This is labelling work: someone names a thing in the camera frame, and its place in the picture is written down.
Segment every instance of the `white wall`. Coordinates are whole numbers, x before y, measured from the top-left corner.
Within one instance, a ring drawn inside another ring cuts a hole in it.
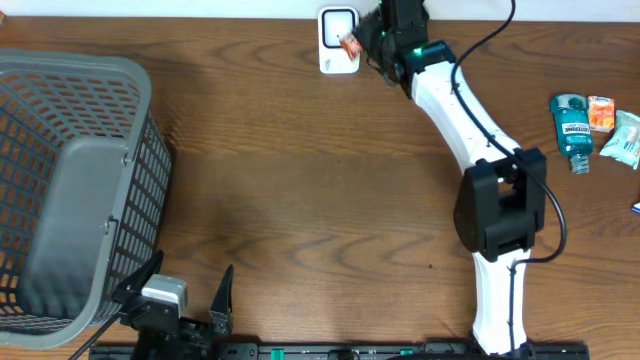
[[[433,19],[504,19],[509,0],[426,0]],[[315,18],[325,5],[366,13],[376,0],[0,0],[7,15]],[[516,18],[640,22],[640,0],[518,0]]]

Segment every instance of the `wooden table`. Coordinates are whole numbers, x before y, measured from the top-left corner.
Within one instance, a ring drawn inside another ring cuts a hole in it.
[[[432,22],[460,53],[496,23]],[[236,266],[235,333],[263,341],[416,341],[466,336],[475,313],[470,254],[452,211],[461,179],[433,123],[366,65],[318,70],[314,21],[9,18],[0,46],[118,55],[153,80],[153,113],[177,149],[159,246],[162,272],[207,309]],[[640,25],[516,23],[464,65],[475,94],[523,148],[548,157],[569,222],[555,263],[527,270],[535,340],[579,340],[593,359],[640,352],[640,176],[597,155],[571,175],[549,101],[610,96],[640,113]],[[598,150],[606,135],[596,134]],[[535,255],[558,241],[547,225]],[[90,331],[48,352],[64,359]],[[131,343],[114,326],[103,342]]]

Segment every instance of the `wooden surface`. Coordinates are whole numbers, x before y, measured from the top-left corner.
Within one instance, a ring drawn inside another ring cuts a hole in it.
[[[495,23],[432,22],[460,53]],[[10,18],[0,46],[131,58],[177,149],[159,246],[164,274],[189,283],[188,315],[207,320],[236,266],[235,333],[263,341],[423,341],[463,337],[475,314],[470,254],[452,211],[461,179],[435,126],[366,65],[325,76],[314,21]],[[535,340],[579,340],[593,359],[640,352],[640,176],[593,156],[573,176],[549,101],[610,96],[640,113],[640,25],[518,23],[464,65],[475,94],[523,148],[548,156],[569,223],[566,253],[528,268]],[[606,135],[596,134],[597,150]],[[547,225],[535,255],[558,241]],[[64,359],[89,332],[47,352]],[[113,327],[103,342],[134,342]]]

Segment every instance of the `basket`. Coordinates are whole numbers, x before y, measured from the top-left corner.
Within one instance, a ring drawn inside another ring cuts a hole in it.
[[[126,59],[0,51],[0,344],[100,325],[151,257],[171,158],[150,98]]]

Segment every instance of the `blue bottle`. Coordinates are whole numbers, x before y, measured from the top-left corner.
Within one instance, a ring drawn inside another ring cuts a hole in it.
[[[576,94],[557,95],[551,100],[551,112],[556,119],[558,147],[569,157],[574,174],[589,172],[589,155],[593,153],[593,138],[589,128],[588,102]]]

